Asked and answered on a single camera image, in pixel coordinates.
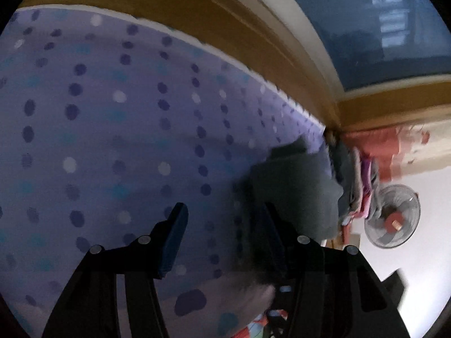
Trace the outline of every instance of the folded clothes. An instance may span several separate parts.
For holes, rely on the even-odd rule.
[[[362,184],[362,167],[360,164],[360,152],[354,147],[352,149],[352,161],[354,166],[354,200],[350,205],[349,212],[355,213],[359,212],[362,208],[362,200],[363,200],[363,184]]]

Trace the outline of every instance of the blue dot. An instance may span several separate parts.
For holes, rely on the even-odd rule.
[[[22,130],[22,138],[25,140],[26,143],[30,143],[31,141],[33,141],[34,131],[31,126],[26,126]]]
[[[160,128],[163,131],[168,131],[171,129],[171,122],[168,118],[160,118]]]
[[[162,38],[162,45],[164,45],[165,47],[169,47],[172,44],[172,38],[169,36],[163,37]]]
[[[10,23],[14,23],[18,17],[19,17],[19,13],[15,12],[10,18]]]
[[[132,42],[122,42],[122,47],[125,49],[132,49],[134,46]]]
[[[166,94],[168,92],[168,87],[165,83],[159,82],[157,85],[158,91],[162,94]]]
[[[36,21],[39,18],[41,11],[40,10],[36,10],[31,14],[31,20],[32,21]]]
[[[197,127],[197,134],[199,138],[205,138],[207,136],[207,131],[205,131],[204,127],[198,126]]]
[[[205,223],[205,230],[207,230],[208,232],[215,231],[215,224],[212,221],[207,221]]]
[[[207,240],[207,246],[209,248],[216,248],[216,239],[215,238],[210,238]]]
[[[232,160],[232,153],[229,150],[224,150],[224,157],[227,161],[231,161]]]
[[[80,250],[82,253],[87,253],[89,248],[91,247],[91,244],[88,240],[86,240],[84,237],[78,237],[75,240],[75,246],[78,250]]]
[[[25,300],[27,303],[29,303],[31,306],[37,306],[36,300],[31,297],[30,295],[25,295]]]
[[[39,213],[33,207],[30,207],[28,210],[26,210],[26,216],[28,217],[28,220],[31,223],[38,223],[39,222]]]
[[[172,188],[170,185],[166,184],[160,189],[160,194],[162,197],[169,198],[172,196]]]
[[[123,65],[129,65],[132,63],[132,58],[129,54],[121,54],[119,61]]]
[[[213,272],[213,277],[215,277],[215,279],[218,279],[222,276],[222,271],[221,270],[215,270]]]
[[[133,243],[136,240],[136,235],[135,234],[125,234],[122,237],[122,241],[125,245],[130,245],[131,243]]]
[[[48,51],[49,49],[53,49],[53,48],[55,48],[55,43],[53,43],[53,42],[46,43],[46,45],[44,46],[45,51]]]
[[[200,120],[200,121],[203,119],[202,113],[200,113],[199,109],[195,109],[194,110],[194,116],[197,117],[197,119]]]
[[[52,293],[54,293],[54,294],[56,294],[56,295],[59,295],[61,292],[62,292],[62,290],[63,290],[63,287],[61,286],[61,284],[59,283],[59,282],[57,282],[57,281],[50,281],[49,282],[49,288],[50,288],[50,291],[52,292]]]
[[[47,58],[45,58],[45,57],[41,57],[41,58],[38,58],[38,59],[36,60],[36,66],[37,66],[37,67],[44,67],[44,66],[46,66],[48,63],[49,63],[49,60],[48,60]]]
[[[80,198],[80,190],[73,184],[68,184],[65,189],[66,196],[71,201],[77,201]]]
[[[69,85],[69,94],[72,96],[79,96],[83,92],[83,87],[76,82]]]
[[[74,67],[74,74],[77,76],[82,76],[86,73],[86,66],[82,63],[79,63],[78,65],[75,65]]]
[[[177,297],[174,312],[177,316],[185,316],[196,310],[202,310],[207,304],[207,298],[200,290],[184,292]]]
[[[198,145],[194,148],[194,153],[195,153],[197,156],[199,156],[199,158],[203,158],[204,155],[205,155],[205,150],[204,150],[204,148],[203,148],[201,145],[198,144]]]
[[[55,29],[50,33],[52,37],[59,37],[62,34],[61,29]]]
[[[224,313],[218,322],[217,335],[222,337],[238,326],[239,320],[235,314]]]
[[[36,103],[32,99],[28,99],[23,106],[23,111],[27,117],[30,117],[33,115],[34,110],[36,109]]]
[[[210,263],[211,264],[219,264],[219,255],[218,254],[212,254],[210,257],[209,257],[209,260],[210,260]]]
[[[70,221],[73,226],[80,228],[84,225],[84,215],[80,211],[72,211],[69,215]]]
[[[8,82],[8,79],[6,77],[2,77],[0,79],[0,89],[3,88],[7,82]]]
[[[227,142],[227,144],[233,144],[233,136],[230,134],[227,134],[227,136],[225,137],[225,141]]]
[[[158,106],[160,107],[160,109],[165,110],[165,111],[169,110],[169,108],[171,107],[169,105],[169,103],[166,100],[164,100],[164,99],[160,99],[158,101]]]
[[[164,209],[163,214],[164,214],[164,216],[165,216],[166,219],[169,218],[171,212],[172,212],[172,207],[171,207],[171,206],[167,206],[167,207]]]
[[[128,35],[136,35],[138,33],[138,26],[134,24],[130,24],[127,26],[127,34]]]
[[[75,104],[69,104],[66,106],[65,113],[67,119],[73,121],[80,114],[80,109]]]
[[[208,175],[208,169],[205,165],[199,165],[198,167],[199,174],[203,177],[206,177]]]
[[[201,192],[203,195],[210,195],[210,194],[211,194],[211,186],[210,186],[210,184],[203,184],[203,185],[200,187],[200,192]]]
[[[116,161],[114,161],[113,165],[111,166],[111,169],[113,170],[114,174],[121,175],[121,174],[125,173],[126,166],[122,160],[116,160]]]

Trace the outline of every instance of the colorful fabric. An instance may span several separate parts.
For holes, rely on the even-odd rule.
[[[240,181],[299,136],[317,152],[324,129],[273,84],[161,24],[25,8],[0,36],[0,118],[0,291],[31,338],[90,246],[128,245],[178,201],[189,224],[156,281],[171,338],[230,337],[268,307],[233,274]]]

